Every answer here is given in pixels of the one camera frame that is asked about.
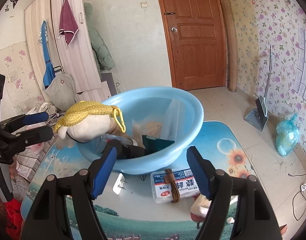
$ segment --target dustpan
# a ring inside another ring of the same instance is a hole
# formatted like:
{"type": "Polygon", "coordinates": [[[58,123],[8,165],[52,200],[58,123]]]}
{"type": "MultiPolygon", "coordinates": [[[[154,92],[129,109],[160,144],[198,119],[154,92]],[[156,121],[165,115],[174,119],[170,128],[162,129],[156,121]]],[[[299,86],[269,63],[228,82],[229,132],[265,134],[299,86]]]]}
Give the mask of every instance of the dustpan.
{"type": "Polygon", "coordinates": [[[272,46],[270,45],[270,63],[269,63],[269,75],[268,81],[266,83],[264,97],[259,96],[258,99],[255,101],[256,107],[252,109],[244,118],[249,124],[253,125],[256,129],[263,131],[265,124],[268,122],[268,109],[266,106],[266,96],[268,94],[269,85],[270,85],[270,78],[271,78],[271,71],[273,66],[273,56],[274,53],[272,52],[272,46]]]}

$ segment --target wooden door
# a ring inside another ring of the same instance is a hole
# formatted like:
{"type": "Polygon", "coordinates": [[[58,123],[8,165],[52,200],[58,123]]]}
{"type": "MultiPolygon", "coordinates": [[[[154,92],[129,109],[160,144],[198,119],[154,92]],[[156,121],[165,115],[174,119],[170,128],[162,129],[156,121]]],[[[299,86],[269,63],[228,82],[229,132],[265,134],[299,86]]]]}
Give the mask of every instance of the wooden door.
{"type": "Polygon", "coordinates": [[[173,86],[184,90],[224,86],[226,45],[219,0],[159,2],[173,86]]]}

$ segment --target yellow rope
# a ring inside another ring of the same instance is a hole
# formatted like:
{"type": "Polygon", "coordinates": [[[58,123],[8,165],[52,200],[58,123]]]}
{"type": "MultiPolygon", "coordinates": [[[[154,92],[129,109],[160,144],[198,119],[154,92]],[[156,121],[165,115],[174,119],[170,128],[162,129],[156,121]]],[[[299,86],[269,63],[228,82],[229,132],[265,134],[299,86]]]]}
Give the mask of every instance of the yellow rope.
{"type": "Polygon", "coordinates": [[[114,118],[117,125],[123,133],[126,132],[126,127],[123,120],[122,111],[117,106],[107,106],[95,101],[80,101],[72,105],[65,115],[57,121],[54,126],[54,132],[57,133],[59,128],[63,126],[73,126],[84,120],[88,115],[106,115],[109,114],[114,118]]]}

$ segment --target power outlet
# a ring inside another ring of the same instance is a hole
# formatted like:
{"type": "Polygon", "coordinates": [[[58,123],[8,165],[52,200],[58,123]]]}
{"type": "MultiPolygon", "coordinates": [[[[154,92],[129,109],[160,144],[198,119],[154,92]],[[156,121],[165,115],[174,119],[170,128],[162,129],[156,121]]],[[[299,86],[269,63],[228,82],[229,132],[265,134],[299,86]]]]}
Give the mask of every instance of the power outlet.
{"type": "Polygon", "coordinates": [[[16,71],[13,71],[9,74],[9,81],[12,82],[16,79],[16,71]]]}
{"type": "Polygon", "coordinates": [[[148,3],[147,2],[141,2],[141,8],[146,8],[148,6],[148,3]]]}

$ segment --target sunflower print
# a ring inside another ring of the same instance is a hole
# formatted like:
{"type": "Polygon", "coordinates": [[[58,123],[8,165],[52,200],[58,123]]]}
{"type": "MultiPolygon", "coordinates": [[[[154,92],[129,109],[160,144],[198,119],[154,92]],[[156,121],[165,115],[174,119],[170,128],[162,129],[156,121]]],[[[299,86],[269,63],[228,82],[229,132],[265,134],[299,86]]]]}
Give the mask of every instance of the sunflower print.
{"type": "Polygon", "coordinates": [[[249,175],[251,175],[251,173],[246,169],[243,169],[236,174],[236,177],[246,179],[249,175]]]}
{"type": "Polygon", "coordinates": [[[240,166],[245,165],[247,157],[245,153],[240,149],[230,150],[228,154],[228,162],[230,166],[240,166]]]}
{"type": "Polygon", "coordinates": [[[238,177],[238,174],[241,171],[245,171],[245,170],[246,170],[246,168],[245,168],[244,165],[230,165],[227,168],[227,174],[229,174],[232,177],[238,177]]]}

